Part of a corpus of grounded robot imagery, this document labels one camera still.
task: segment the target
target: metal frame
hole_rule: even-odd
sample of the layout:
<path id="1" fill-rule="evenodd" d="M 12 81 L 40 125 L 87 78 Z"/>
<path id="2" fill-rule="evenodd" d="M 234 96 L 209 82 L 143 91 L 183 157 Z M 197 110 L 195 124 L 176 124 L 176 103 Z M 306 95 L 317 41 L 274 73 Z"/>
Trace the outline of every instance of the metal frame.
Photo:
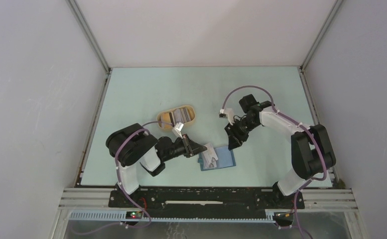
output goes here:
<path id="1" fill-rule="evenodd" d="M 105 92 L 107 90 L 108 83 L 110 81 L 111 69 L 107 64 L 107 61 L 105 60 L 105 57 L 102 51 L 100 50 L 99 45 L 95 40 L 92 31 L 90 30 L 90 27 L 86 23 L 86 20 L 77 4 L 77 1 L 76 0 L 66 0 L 66 1 L 68 2 L 71 10 L 73 11 L 77 21 L 81 26 L 81 29 L 85 33 L 89 43 L 94 49 L 105 71 L 108 73 L 106 82 L 104 84 L 103 92 L 101 93 L 101 97 L 98 103 L 92 128 L 88 135 L 85 153 L 82 156 L 81 168 L 80 168 L 79 174 L 77 175 L 77 180 L 80 180 L 79 175 L 80 173 L 83 173 L 83 168 L 86 164 L 85 159 L 88 156 L 89 149 L 91 147 L 91 143 L 93 139 L 92 135 L 93 135 L 93 132 L 95 132 L 95 129 L 98 123 L 99 114 L 105 98 Z M 327 19 L 325 20 L 323 26 L 321 27 L 321 30 L 318 36 L 316 37 L 311 49 L 309 50 L 307 56 L 305 57 L 302 65 L 298 67 L 298 72 L 300 75 L 300 79 L 302 81 L 303 89 L 305 91 L 305 95 L 309 104 L 309 109 L 311 111 L 312 119 L 314 123 L 319 123 L 318 111 L 314 104 L 311 90 L 309 89 L 309 85 L 306 81 L 304 69 L 306 69 L 306 67 L 308 66 L 315 50 L 317 49 L 319 43 L 321 42 L 321 39 L 324 37 L 325 33 L 327 32 L 332 20 L 334 19 L 337 12 L 339 11 L 342 3 L 343 3 L 343 0 L 336 0 L 329 15 L 327 16 Z M 339 179 L 335 168 L 334 170 L 329 171 L 329 175 L 332 180 Z M 99 218 L 95 218 L 95 217 L 98 217 L 97 215 L 110 215 L 112 213 L 119 215 L 121 214 L 121 212 L 124 212 L 124 211 L 136 210 L 136 208 L 120 208 L 117 210 L 116 208 L 109 208 L 108 201 L 110 197 L 110 192 L 112 190 L 113 190 L 112 188 L 66 188 L 64 189 L 49 238 L 50 239 L 64 238 L 68 221 L 71 219 L 76 219 L 78 218 L 77 216 L 81 215 L 81 214 L 75 214 L 77 212 L 86 212 L 86 211 L 95 212 L 93 216 L 89 215 L 89 217 L 85 219 L 99 220 Z M 368 238 L 365 231 L 365 227 L 362 223 L 361 216 L 360 216 L 355 198 L 353 196 L 352 190 L 350 189 L 304 189 L 302 190 L 302 193 L 303 193 L 303 199 L 305 203 L 305 209 L 298 210 L 299 212 L 344 212 L 352 239 Z M 248 223 L 272 222 L 271 213 L 283 212 L 283 210 L 268 209 L 265 212 L 267 213 L 267 215 L 270 215 L 269 219 L 262 219 L 257 221 L 256 220 L 253 220 L 253 221 L 252 220 L 235 220 L 235 221 L 219 220 L 219 221 L 220 222 L 241 221 L 241 222 L 248 222 Z M 162 219 L 162 218 L 153 219 L 153 221 L 157 221 L 157 222 L 169 222 L 171 220 L 173 221 L 176 220 L 178 222 L 186 221 L 185 219 Z M 212 220 L 199 219 L 198 221 L 211 222 Z"/>
<path id="2" fill-rule="evenodd" d="M 105 78 L 104 87 L 101 91 L 101 95 L 100 95 L 100 98 L 98 100 L 97 110 L 95 111 L 95 115 L 94 115 L 94 118 L 92 120 L 92 127 L 91 127 L 91 130 L 89 131 L 88 137 L 86 138 L 86 143 L 85 143 L 86 147 L 85 147 L 85 150 L 83 151 L 82 158 L 81 158 L 81 161 L 79 163 L 79 165 L 80 165 L 79 171 L 77 172 L 76 178 L 74 181 L 75 186 L 80 185 L 80 181 L 82 180 L 83 171 L 85 170 L 85 166 L 86 166 L 86 162 L 87 162 L 86 159 L 88 158 L 89 151 L 91 150 L 92 140 L 94 139 L 93 136 L 94 136 L 95 130 L 96 130 L 97 125 L 98 125 L 98 119 L 100 117 L 102 105 L 104 104 L 105 94 L 107 92 L 108 85 L 110 84 L 110 78 L 111 78 L 112 72 L 113 71 L 110 70 L 109 74 L 107 74 L 107 76 Z"/>
<path id="3" fill-rule="evenodd" d="M 68 221 L 70 220 L 103 220 L 120 221 L 120 212 L 135 211 L 137 208 L 109 208 L 110 192 L 113 188 L 66 188 L 64 189 L 58 212 L 55 217 L 54 227 L 50 239 L 62 239 L 65 236 Z M 366 239 L 358 206 L 350 189 L 304 189 L 302 190 L 305 209 L 298 212 L 344 212 L 352 239 Z M 211 219 L 179 219 L 179 218 L 152 218 L 153 222 L 245 222 L 245 223 L 273 223 L 272 215 L 275 212 L 288 212 L 289 210 L 267 209 L 269 215 L 260 220 L 211 220 Z"/>
<path id="4" fill-rule="evenodd" d="M 97 40 L 94 37 L 94 34 L 92 33 L 91 28 L 89 27 L 88 23 L 85 20 L 85 17 L 82 14 L 82 11 L 80 10 L 79 5 L 77 4 L 76 0 L 66 0 L 68 3 L 71 11 L 73 12 L 77 22 L 80 25 L 80 28 L 86 35 L 86 38 L 88 39 L 90 45 L 92 46 L 93 50 L 95 51 L 95 54 L 97 55 L 99 61 L 101 62 L 104 70 L 106 73 L 110 72 L 110 67 L 105 59 L 104 54 L 102 53 Z"/>
<path id="5" fill-rule="evenodd" d="M 305 60 L 303 60 L 302 65 L 300 66 L 302 69 L 306 69 L 306 67 L 308 66 L 313 54 L 315 53 L 316 48 L 318 48 L 319 43 L 321 42 L 325 33 L 328 31 L 328 28 L 330 27 L 334 17 L 337 15 L 343 2 L 344 0 L 336 0 L 336 2 L 334 3 L 333 7 L 330 10 L 330 13 L 328 14 L 324 24 L 321 27 L 321 30 L 319 31 L 315 41 L 313 42 L 311 49 L 306 55 Z"/>

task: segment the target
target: tan tray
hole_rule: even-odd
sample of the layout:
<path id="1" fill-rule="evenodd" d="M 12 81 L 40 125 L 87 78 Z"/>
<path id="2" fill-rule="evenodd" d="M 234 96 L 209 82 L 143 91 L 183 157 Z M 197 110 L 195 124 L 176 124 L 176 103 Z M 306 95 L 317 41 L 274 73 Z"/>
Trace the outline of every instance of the tan tray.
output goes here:
<path id="1" fill-rule="evenodd" d="M 196 113 L 195 113 L 195 110 L 193 109 L 193 107 L 190 106 L 190 105 L 183 105 L 183 106 L 180 106 L 180 107 L 176 107 L 176 108 L 173 108 L 173 109 L 170 109 L 170 110 L 166 110 L 166 111 L 160 112 L 158 114 L 158 116 L 156 117 L 156 120 L 157 121 L 161 121 L 161 116 L 163 116 L 162 119 L 163 119 L 164 122 L 171 123 L 170 114 L 169 113 L 175 111 L 176 109 L 181 109 L 181 108 L 186 108 L 187 109 L 187 112 L 188 112 L 188 114 L 190 116 L 190 119 L 191 119 L 191 121 L 184 123 L 184 127 L 191 126 L 195 122 Z M 162 129 L 164 131 L 170 131 L 173 128 L 169 124 L 158 123 L 158 126 L 160 127 L 160 129 Z"/>

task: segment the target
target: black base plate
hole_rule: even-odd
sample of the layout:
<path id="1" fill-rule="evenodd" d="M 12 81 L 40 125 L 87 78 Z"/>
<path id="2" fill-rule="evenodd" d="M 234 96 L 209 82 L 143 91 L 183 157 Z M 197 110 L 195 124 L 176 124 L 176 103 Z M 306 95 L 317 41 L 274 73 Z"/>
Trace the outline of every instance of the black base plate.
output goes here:
<path id="1" fill-rule="evenodd" d="M 140 187 L 131 194 L 153 218 L 262 219 L 265 209 L 292 209 L 293 196 L 276 204 L 271 188 L 261 187 Z M 304 209 L 302 194 L 297 208 Z M 222 204 L 168 204 L 166 201 L 216 201 Z M 120 189 L 110 194 L 110 208 L 133 208 Z"/>

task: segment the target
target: cable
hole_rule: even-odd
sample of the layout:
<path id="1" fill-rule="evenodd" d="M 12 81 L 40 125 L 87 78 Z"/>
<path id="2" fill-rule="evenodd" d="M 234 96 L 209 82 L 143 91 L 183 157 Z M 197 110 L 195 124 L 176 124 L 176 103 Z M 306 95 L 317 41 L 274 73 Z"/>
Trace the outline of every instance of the cable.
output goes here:
<path id="1" fill-rule="evenodd" d="M 226 103 L 227 103 L 227 100 L 229 99 L 230 95 L 240 89 L 243 89 L 243 88 L 255 88 L 255 89 L 259 89 L 259 90 L 262 90 L 264 91 L 268 96 L 269 96 L 269 99 L 271 100 L 271 108 L 272 110 L 276 113 L 276 114 L 279 114 L 281 117 L 285 118 L 286 120 L 292 122 L 293 124 L 295 124 L 297 127 L 300 127 L 303 131 L 305 131 L 305 133 L 309 136 L 309 138 L 311 139 L 313 145 L 315 146 L 315 149 L 316 149 L 316 152 L 318 153 L 318 156 L 319 156 L 319 160 L 321 161 L 321 164 L 322 164 L 322 172 L 323 172 L 323 176 L 322 178 L 315 178 L 315 177 L 312 177 L 308 182 L 306 182 L 304 185 L 302 185 L 302 187 L 300 187 L 296 193 L 294 194 L 294 202 L 293 202 L 293 207 L 294 207 L 294 216 L 296 217 L 296 221 L 297 221 L 297 228 L 299 229 L 299 232 L 300 232 L 300 235 L 302 236 L 302 238 L 305 238 L 304 236 L 304 232 L 307 233 L 311 239 L 312 239 L 312 236 L 310 235 L 310 233 L 308 231 L 306 231 L 305 229 L 303 229 L 301 226 L 300 226 L 300 222 L 299 222 L 299 217 L 297 215 L 297 196 L 299 194 L 299 191 L 304 189 L 306 186 L 308 186 L 312 180 L 317 180 L 317 181 L 324 181 L 326 178 L 327 178 L 327 166 L 325 165 L 325 161 L 324 161 L 324 157 L 322 156 L 322 152 L 321 152 L 321 149 L 319 148 L 319 145 L 316 143 L 316 140 L 315 138 L 313 137 L 313 135 L 311 134 L 311 132 L 309 132 L 309 130 L 304 127 L 302 125 L 302 123 L 299 123 L 297 122 L 296 120 L 292 119 L 291 117 L 281 113 L 279 110 L 277 110 L 275 108 L 275 105 L 274 105 L 274 99 L 272 98 L 272 95 L 264 88 L 261 88 L 259 86 L 252 86 L 252 85 L 247 85 L 247 86 L 240 86 L 240 87 L 237 87 L 235 88 L 234 90 L 232 90 L 227 96 L 226 98 L 224 99 L 224 102 L 223 102 L 223 107 L 222 109 L 225 108 L 226 106 Z"/>
<path id="2" fill-rule="evenodd" d="M 163 123 L 163 124 L 168 124 L 169 126 L 173 126 L 172 123 L 168 123 L 168 122 L 165 122 L 165 121 L 160 121 L 160 120 L 157 120 L 157 121 L 151 121 L 151 122 L 148 122 L 148 123 L 144 123 L 142 124 L 142 127 L 145 127 L 147 126 L 148 124 L 152 124 L 152 123 Z"/>
<path id="3" fill-rule="evenodd" d="M 148 122 L 148 123 L 145 123 L 142 125 L 142 127 L 148 125 L 148 124 L 152 124 L 152 123 L 164 123 L 164 124 L 169 124 L 171 126 L 173 126 L 171 123 L 167 123 L 167 122 L 163 122 L 163 121 L 151 121 L 151 122 Z M 143 225 L 143 226 L 132 226 L 132 225 L 127 225 L 123 222 L 117 222 L 117 223 L 109 223 L 109 224 L 106 224 L 102 227 L 99 227 L 95 230 L 92 230 L 92 231 L 89 231 L 89 232 L 84 232 L 84 233 L 80 233 L 80 232 L 77 232 L 73 229 L 73 227 L 70 228 L 70 231 L 75 234 L 75 235 L 79 235 L 79 236 L 85 236 L 85 235 L 90 235 L 90 234 L 93 234 L 93 233 L 96 233 L 104 228 L 107 228 L 107 227 L 111 227 L 111 226 L 114 226 L 114 225 L 125 225 L 126 227 L 130 227 L 130 228 L 145 228 L 147 226 L 149 226 L 152 222 L 152 218 L 151 216 L 149 215 L 148 212 L 146 212 L 146 200 L 145 198 L 141 198 L 143 200 L 143 203 L 145 204 L 145 208 L 142 208 L 139 204 L 135 203 L 131 197 L 127 194 L 127 192 L 124 190 L 123 188 L 123 182 L 122 182 L 122 179 L 120 178 L 120 174 L 118 172 L 118 166 L 119 166 L 119 161 L 118 161 L 118 157 L 119 157 L 119 154 L 121 152 L 121 150 L 124 148 L 124 146 L 127 144 L 127 142 L 129 140 L 131 140 L 135 135 L 138 135 L 139 133 L 141 132 L 147 132 L 148 134 L 150 134 L 149 130 L 145 129 L 145 128 L 142 128 L 142 129 L 139 129 L 137 130 L 136 132 L 132 133 L 124 142 L 123 144 L 120 145 L 119 149 L 117 150 L 116 152 L 116 156 L 114 157 L 114 160 L 116 162 L 116 168 L 117 168 L 117 179 L 118 179 L 118 185 L 120 187 L 120 189 L 123 191 L 124 195 L 126 196 L 126 198 L 133 203 L 133 205 L 135 205 L 137 208 L 139 208 L 142 212 L 144 212 L 146 214 L 146 216 L 148 217 L 148 224 L 146 225 Z"/>
<path id="4" fill-rule="evenodd" d="M 280 226 L 280 225 L 278 225 L 278 223 L 275 223 L 275 226 L 276 227 L 278 227 L 278 229 L 279 230 L 285 230 L 285 229 L 291 229 L 291 228 L 299 228 L 298 226 L 285 226 L 285 227 L 282 227 L 282 226 Z M 311 233 L 310 232 L 308 232 L 307 230 L 305 230 L 305 229 L 303 229 L 303 231 L 306 233 L 306 234 L 308 234 L 308 236 L 309 236 L 309 238 L 310 239 L 313 239 L 313 236 L 311 235 Z"/>
<path id="5" fill-rule="evenodd" d="M 235 88 L 234 90 L 232 90 L 227 96 L 226 98 L 224 99 L 224 103 L 223 103 L 223 107 L 222 109 L 225 108 L 226 106 L 226 103 L 227 103 L 227 100 L 229 99 L 230 95 L 240 89 L 243 89 L 243 88 L 255 88 L 255 89 L 259 89 L 259 90 L 262 90 L 264 91 L 268 96 L 269 96 L 269 99 L 271 100 L 271 108 L 272 110 L 279 114 L 281 117 L 285 118 L 286 120 L 292 122 L 293 124 L 295 124 L 296 126 L 300 127 L 301 129 L 303 129 L 303 131 L 305 131 L 305 133 L 309 136 L 309 138 L 311 139 L 313 145 L 315 146 L 315 149 L 316 149 L 316 152 L 318 153 L 318 156 L 319 156 L 319 160 L 321 160 L 321 164 L 322 164 L 322 171 L 323 171 L 323 176 L 322 178 L 312 178 L 313 180 L 318 180 L 318 181 L 324 181 L 326 178 L 327 178 L 327 166 L 325 165 L 325 161 L 324 161 L 324 157 L 322 156 L 322 152 L 321 152 L 321 149 L 319 148 L 318 144 L 316 143 L 316 140 L 314 139 L 313 135 L 311 134 L 311 132 L 309 132 L 309 130 L 307 128 L 305 128 L 301 123 L 295 121 L 294 119 L 292 119 L 291 117 L 281 113 L 279 110 L 277 110 L 275 108 L 275 105 L 274 105 L 274 99 L 272 98 L 272 95 L 264 88 L 261 88 L 259 86 L 251 86 L 251 85 L 247 85 L 247 86 L 240 86 L 240 87 L 237 87 Z"/>
<path id="6" fill-rule="evenodd" d="M 149 130 L 147 130 L 146 128 L 141 128 L 141 129 L 138 129 L 136 130 L 134 133 L 132 133 L 129 137 L 127 137 L 127 139 L 120 145 L 119 149 L 117 150 L 116 152 L 116 156 L 114 157 L 114 160 L 116 162 L 116 170 L 117 170 L 117 179 L 118 179 L 118 186 L 120 187 L 120 189 L 123 191 L 124 195 L 126 196 L 126 198 L 133 204 L 135 205 L 137 208 L 139 208 L 143 213 L 145 213 L 145 215 L 148 217 L 148 223 L 146 225 L 142 225 L 142 226 L 132 226 L 132 225 L 128 225 L 128 224 L 125 224 L 123 223 L 126 227 L 129 227 L 129 228 L 145 228 L 147 226 L 149 226 L 152 222 L 152 218 L 151 216 L 149 215 L 149 213 L 144 209 L 142 208 L 141 206 L 139 206 L 139 204 L 137 204 L 135 201 L 133 201 L 133 199 L 129 196 L 129 194 L 125 191 L 125 189 L 123 188 L 123 182 L 122 182 L 122 179 L 120 177 L 120 174 L 119 174 L 119 154 L 121 152 L 121 150 L 124 148 L 124 146 L 126 146 L 126 144 L 133 138 L 135 137 L 136 135 L 138 135 L 139 133 L 142 133 L 142 132 L 147 132 L 148 134 L 150 134 Z"/>

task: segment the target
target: gray wall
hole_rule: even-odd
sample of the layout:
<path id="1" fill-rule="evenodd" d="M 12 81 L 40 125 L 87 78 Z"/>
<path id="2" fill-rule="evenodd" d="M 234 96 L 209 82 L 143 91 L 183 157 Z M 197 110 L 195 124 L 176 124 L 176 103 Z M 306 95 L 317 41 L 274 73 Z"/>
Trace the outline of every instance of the gray wall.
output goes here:
<path id="1" fill-rule="evenodd" d="M 387 0 L 346 0 L 306 76 L 371 238 L 387 238 Z"/>
<path id="2" fill-rule="evenodd" d="M 48 237 L 104 78 L 65 0 L 0 0 L 0 239 Z"/>

